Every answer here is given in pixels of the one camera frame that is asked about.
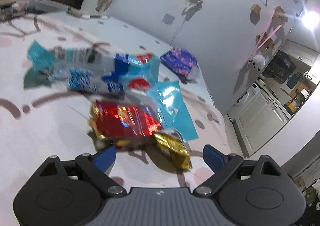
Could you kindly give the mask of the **red foil snack wrapper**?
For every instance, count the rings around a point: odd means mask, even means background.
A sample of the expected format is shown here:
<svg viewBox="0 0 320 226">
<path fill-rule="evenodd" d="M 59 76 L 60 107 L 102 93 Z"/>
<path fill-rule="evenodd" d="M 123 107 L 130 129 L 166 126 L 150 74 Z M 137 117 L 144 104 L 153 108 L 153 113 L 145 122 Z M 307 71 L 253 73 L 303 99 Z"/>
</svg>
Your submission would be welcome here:
<svg viewBox="0 0 320 226">
<path fill-rule="evenodd" d="M 150 106 L 96 100 L 91 104 L 89 126 L 101 140 L 117 148 L 153 145 L 153 134 L 163 129 Z"/>
</svg>

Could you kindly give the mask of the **gold foil wrapper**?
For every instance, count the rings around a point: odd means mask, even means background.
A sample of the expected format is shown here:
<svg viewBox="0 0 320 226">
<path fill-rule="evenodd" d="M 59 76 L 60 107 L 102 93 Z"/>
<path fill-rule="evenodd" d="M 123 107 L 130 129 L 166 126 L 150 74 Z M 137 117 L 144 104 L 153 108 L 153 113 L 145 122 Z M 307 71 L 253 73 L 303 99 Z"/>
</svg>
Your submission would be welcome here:
<svg viewBox="0 0 320 226">
<path fill-rule="evenodd" d="M 171 161 L 176 168 L 183 170 L 193 168 L 190 152 L 185 148 L 181 140 L 162 132 L 153 133 L 153 137 L 159 149 L 170 155 Z"/>
</svg>

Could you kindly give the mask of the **blue snack wrapper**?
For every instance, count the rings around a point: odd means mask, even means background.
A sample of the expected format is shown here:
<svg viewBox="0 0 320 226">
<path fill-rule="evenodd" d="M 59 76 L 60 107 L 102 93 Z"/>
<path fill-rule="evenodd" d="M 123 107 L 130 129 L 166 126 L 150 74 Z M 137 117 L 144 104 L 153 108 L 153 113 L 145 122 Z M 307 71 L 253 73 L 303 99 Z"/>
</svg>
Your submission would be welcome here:
<svg viewBox="0 0 320 226">
<path fill-rule="evenodd" d="M 177 81 L 160 81 L 160 59 L 151 53 L 108 53 L 97 47 L 47 50 L 37 41 L 28 49 L 37 78 L 64 83 L 68 89 L 119 95 L 131 90 L 154 101 L 164 128 L 177 130 L 183 141 L 198 135 Z"/>
</svg>

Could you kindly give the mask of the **white kitchen cabinets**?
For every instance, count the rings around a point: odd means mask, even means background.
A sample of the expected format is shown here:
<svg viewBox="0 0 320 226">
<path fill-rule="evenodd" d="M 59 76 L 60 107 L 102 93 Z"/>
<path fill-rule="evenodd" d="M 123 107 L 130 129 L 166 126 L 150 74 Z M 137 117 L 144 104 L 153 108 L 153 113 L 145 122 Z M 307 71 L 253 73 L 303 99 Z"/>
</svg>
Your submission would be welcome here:
<svg viewBox="0 0 320 226">
<path fill-rule="evenodd" d="M 265 88 L 253 83 L 227 112 L 245 157 L 268 143 L 291 115 Z"/>
</svg>

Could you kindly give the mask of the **purple tissue pack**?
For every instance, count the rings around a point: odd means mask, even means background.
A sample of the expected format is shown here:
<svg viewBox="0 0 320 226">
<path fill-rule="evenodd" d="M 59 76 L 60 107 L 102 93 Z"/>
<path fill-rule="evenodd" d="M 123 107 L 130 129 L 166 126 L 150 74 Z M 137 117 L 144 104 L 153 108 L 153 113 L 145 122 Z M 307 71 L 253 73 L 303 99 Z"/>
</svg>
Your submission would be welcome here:
<svg viewBox="0 0 320 226">
<path fill-rule="evenodd" d="M 186 80 L 195 80 L 200 75 L 197 59 L 185 49 L 173 47 L 161 55 L 160 60 L 174 74 Z"/>
</svg>

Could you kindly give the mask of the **white sheep plush toy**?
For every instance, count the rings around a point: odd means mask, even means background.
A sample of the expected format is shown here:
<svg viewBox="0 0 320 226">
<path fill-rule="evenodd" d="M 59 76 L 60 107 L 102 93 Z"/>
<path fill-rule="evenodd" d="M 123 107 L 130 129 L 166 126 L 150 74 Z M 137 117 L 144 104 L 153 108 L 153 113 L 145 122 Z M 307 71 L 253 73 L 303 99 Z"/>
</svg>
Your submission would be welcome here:
<svg viewBox="0 0 320 226">
<path fill-rule="evenodd" d="M 254 68 L 258 71 L 262 70 L 266 65 L 266 58 L 262 54 L 256 54 L 252 59 L 251 63 Z"/>
</svg>

